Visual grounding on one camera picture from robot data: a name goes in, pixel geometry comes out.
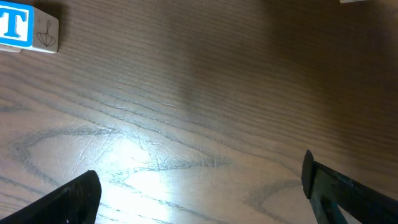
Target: white object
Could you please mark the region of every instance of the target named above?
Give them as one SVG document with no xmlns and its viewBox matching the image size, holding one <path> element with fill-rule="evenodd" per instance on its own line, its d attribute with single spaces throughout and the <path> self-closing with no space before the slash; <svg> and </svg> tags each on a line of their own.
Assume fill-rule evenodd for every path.
<svg viewBox="0 0 398 224">
<path fill-rule="evenodd" d="M 17 47 L 7 46 L 7 45 L 4 45 L 4 44 L 0 44 L 0 50 L 7 51 L 7 52 L 19 53 L 19 52 L 21 52 L 22 49 L 17 48 Z"/>
<path fill-rule="evenodd" d="M 0 1 L 0 44 L 56 53 L 58 30 L 55 17 L 33 6 Z"/>
</svg>

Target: wooden surface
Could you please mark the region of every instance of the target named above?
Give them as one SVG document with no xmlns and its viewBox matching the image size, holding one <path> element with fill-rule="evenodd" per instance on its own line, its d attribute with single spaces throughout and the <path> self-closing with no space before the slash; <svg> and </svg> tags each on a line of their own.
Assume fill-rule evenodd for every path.
<svg viewBox="0 0 398 224">
<path fill-rule="evenodd" d="M 398 199 L 398 3 L 25 1 L 0 53 L 0 216 L 88 169 L 97 223 L 315 223 L 304 153 Z"/>
</svg>

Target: letter block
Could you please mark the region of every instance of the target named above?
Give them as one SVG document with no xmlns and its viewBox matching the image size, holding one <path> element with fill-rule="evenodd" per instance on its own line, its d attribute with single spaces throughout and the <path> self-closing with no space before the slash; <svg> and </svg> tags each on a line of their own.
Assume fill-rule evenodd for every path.
<svg viewBox="0 0 398 224">
<path fill-rule="evenodd" d="M 56 53 L 58 29 L 58 19 L 33 6 L 0 1 L 0 50 Z"/>
</svg>

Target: umbrella drawing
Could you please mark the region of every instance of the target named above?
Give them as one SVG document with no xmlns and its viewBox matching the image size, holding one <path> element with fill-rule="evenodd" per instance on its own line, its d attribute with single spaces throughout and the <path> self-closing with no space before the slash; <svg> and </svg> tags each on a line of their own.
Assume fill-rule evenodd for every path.
<svg viewBox="0 0 398 224">
<path fill-rule="evenodd" d="M 45 33 L 36 33 L 39 41 L 45 45 L 45 47 L 53 46 L 56 40 L 49 34 L 49 27 L 51 27 L 51 21 L 47 21 L 47 32 Z"/>
</svg>

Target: black object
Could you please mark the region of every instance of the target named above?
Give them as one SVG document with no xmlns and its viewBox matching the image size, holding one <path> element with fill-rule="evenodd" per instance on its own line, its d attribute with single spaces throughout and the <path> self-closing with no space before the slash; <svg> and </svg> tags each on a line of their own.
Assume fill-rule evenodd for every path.
<svg viewBox="0 0 398 224">
<path fill-rule="evenodd" d="M 101 198 L 97 173 L 89 170 L 0 224 L 94 224 Z"/>
<path fill-rule="evenodd" d="M 361 223 L 398 223 L 398 202 L 313 160 L 308 150 L 301 176 L 319 224 L 346 224 L 338 205 Z"/>
</svg>

